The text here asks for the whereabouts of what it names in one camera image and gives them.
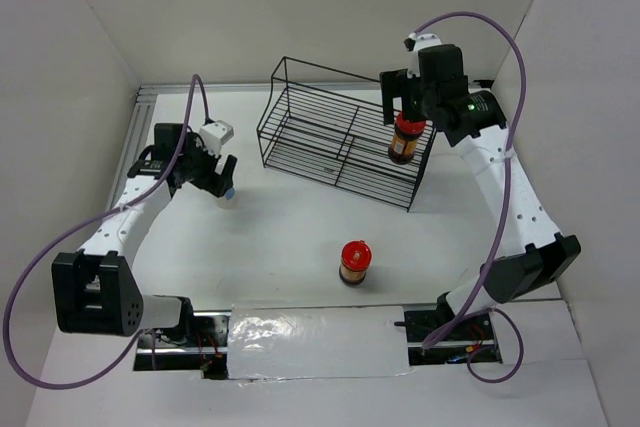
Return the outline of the clear jar white beads silver lid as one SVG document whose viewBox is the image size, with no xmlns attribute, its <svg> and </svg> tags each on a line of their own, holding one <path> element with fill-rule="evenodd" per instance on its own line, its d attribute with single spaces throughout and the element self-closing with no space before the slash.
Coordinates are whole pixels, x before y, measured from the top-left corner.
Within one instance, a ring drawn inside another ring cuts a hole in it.
<svg viewBox="0 0 640 427">
<path fill-rule="evenodd" d="M 234 187 L 230 187 L 222 196 L 216 199 L 216 205 L 221 209 L 230 209 L 236 202 L 236 190 Z"/>
</svg>

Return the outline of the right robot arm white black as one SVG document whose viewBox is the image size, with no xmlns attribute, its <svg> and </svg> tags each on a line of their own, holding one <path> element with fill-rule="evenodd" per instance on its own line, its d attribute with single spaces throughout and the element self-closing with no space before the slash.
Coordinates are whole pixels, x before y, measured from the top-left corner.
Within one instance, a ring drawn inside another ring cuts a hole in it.
<svg viewBox="0 0 640 427">
<path fill-rule="evenodd" d="M 459 47 L 433 35 L 405 41 L 410 64 L 381 73 L 384 121 L 415 134 L 426 125 L 445 135 L 466 162 L 496 221 L 496 245 L 477 276 L 437 301 L 436 326 L 448 339 L 471 326 L 470 314 L 555 283 L 581 252 L 543 207 L 513 147 L 508 122 L 489 90 L 472 92 Z"/>
</svg>

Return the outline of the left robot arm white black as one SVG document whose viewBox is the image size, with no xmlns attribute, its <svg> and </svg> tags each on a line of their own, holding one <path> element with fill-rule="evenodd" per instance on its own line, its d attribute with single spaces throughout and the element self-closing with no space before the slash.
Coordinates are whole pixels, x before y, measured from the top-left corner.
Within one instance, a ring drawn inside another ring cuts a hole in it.
<svg viewBox="0 0 640 427">
<path fill-rule="evenodd" d="M 77 251 L 53 261 L 61 331 L 130 337 L 153 330 L 176 346 L 193 341 L 198 323 L 191 301 L 142 294 L 132 266 L 152 224 L 183 185 L 218 201 L 233 199 L 237 159 L 221 155 L 233 135 L 233 127 L 221 120 L 208 120 L 198 131 L 178 123 L 155 125 L 154 142 L 130 167 L 114 214 Z"/>
</svg>

